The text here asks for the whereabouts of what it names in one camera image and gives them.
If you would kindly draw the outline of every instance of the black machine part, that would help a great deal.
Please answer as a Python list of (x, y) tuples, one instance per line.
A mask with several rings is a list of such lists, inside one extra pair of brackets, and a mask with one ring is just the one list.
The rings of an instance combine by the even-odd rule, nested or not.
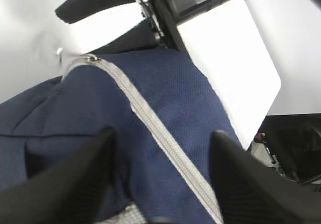
[(187, 53), (177, 25), (205, 13), (228, 0), (136, 0), (160, 37), (161, 45)]
[(321, 117), (267, 116), (260, 127), (287, 177), (306, 185), (321, 179)]
[[(159, 47), (176, 49), (188, 55), (177, 25), (228, 0), (67, 0), (56, 9), (56, 14), (71, 24), (99, 11), (134, 1), (141, 5), (143, 15), (149, 25), (146, 22), (137, 25), (132, 31), (116, 39), (116, 43), (111, 42), (98, 49), (100, 54)], [(136, 41), (128, 42), (129, 35), (137, 36), (138, 34), (140, 34), (139, 46), (136, 45)]]

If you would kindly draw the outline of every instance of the white paper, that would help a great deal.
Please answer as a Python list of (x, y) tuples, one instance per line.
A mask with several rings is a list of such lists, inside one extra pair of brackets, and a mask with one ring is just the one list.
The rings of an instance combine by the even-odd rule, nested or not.
[(184, 23), (179, 31), (247, 149), (281, 83), (245, 1), (229, 1)]
[(99, 12), (75, 24), (55, 15), (65, 0), (0, 0), (0, 102), (61, 75), (56, 51), (97, 49), (142, 20), (137, 4)]

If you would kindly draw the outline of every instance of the textured fabric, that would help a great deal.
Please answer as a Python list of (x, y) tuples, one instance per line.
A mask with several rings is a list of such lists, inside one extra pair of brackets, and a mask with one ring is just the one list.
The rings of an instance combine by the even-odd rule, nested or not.
[(146, 220), (138, 207), (134, 203), (130, 203), (120, 214), (99, 222), (97, 224), (146, 224)]
[[(102, 57), (128, 76), (209, 181), (211, 132), (224, 130), (237, 138), (206, 77), (188, 57), (172, 50)], [(98, 221), (115, 216), (134, 201), (148, 220), (213, 223), (152, 134), (133, 113), (126, 95), (101, 69), (79, 66), (63, 82), (49, 80), (0, 105), (0, 136), (26, 141), (27, 164), (21, 169), (27, 170), (26, 176), (30, 178), (69, 157), (108, 126), (117, 134), (115, 174)]]
[(0, 136), (0, 191), (26, 180), (25, 147), (25, 139)]

